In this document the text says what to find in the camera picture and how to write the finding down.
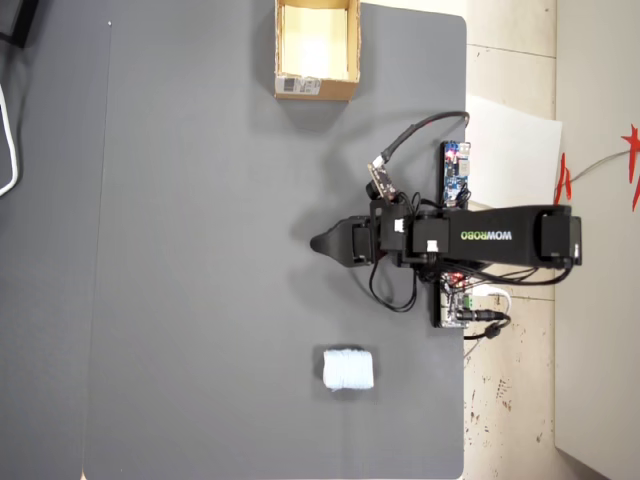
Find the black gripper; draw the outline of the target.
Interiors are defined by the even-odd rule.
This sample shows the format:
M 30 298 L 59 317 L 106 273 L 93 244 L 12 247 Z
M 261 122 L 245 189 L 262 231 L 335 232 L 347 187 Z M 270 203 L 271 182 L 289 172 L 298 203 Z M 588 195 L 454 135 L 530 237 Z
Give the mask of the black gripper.
M 326 231 L 310 240 L 311 249 L 329 257 L 342 266 L 376 266 L 387 258 L 399 268 L 410 268 L 408 250 L 411 208 L 403 201 L 388 203 L 377 199 L 370 202 L 370 218 L 350 216 L 339 220 Z M 344 246 L 348 242 L 371 244 L 368 247 Z

